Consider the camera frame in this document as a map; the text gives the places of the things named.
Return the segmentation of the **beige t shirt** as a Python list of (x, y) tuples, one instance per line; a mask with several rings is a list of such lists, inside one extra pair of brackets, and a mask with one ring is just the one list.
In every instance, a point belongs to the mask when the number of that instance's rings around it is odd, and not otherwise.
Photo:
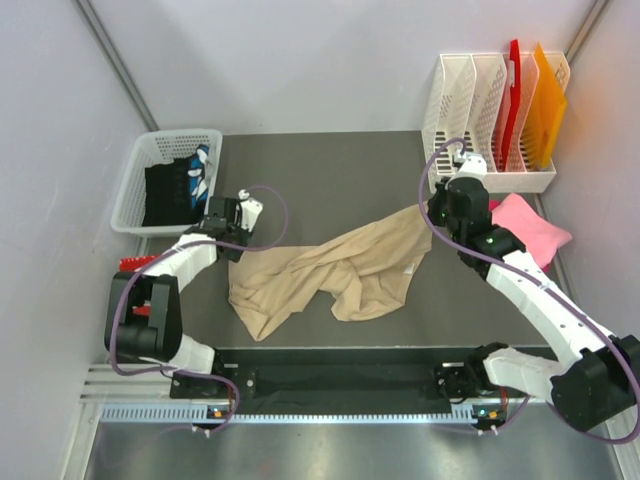
[(332, 296), (336, 320), (373, 320), (405, 305), (431, 248), (432, 232), (413, 205), (318, 246), (245, 253), (229, 265), (228, 301), (255, 341), (303, 312), (318, 292)]

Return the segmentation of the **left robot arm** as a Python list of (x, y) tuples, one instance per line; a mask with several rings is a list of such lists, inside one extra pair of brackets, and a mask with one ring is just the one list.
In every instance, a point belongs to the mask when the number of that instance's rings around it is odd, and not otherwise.
[(150, 362), (148, 372), (193, 372), (192, 384), (205, 396), (226, 387), (215, 350), (183, 331), (181, 292), (200, 272), (225, 258), (236, 262), (247, 250), (263, 204), (242, 190), (237, 198), (214, 197), (202, 220), (162, 254), (111, 283), (104, 341), (112, 368), (118, 359)]

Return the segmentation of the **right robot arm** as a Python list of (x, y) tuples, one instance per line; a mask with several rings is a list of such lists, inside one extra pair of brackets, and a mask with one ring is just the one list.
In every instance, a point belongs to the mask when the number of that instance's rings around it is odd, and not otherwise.
[(476, 348), (465, 360), (469, 388), (500, 387), (544, 400), (572, 428), (587, 432), (639, 404), (639, 341), (591, 320), (539, 268), (525, 244), (492, 221), (489, 194), (473, 177), (439, 183), (419, 200), (427, 226), (462, 262), (507, 298), (542, 335), (555, 357), (504, 343)]

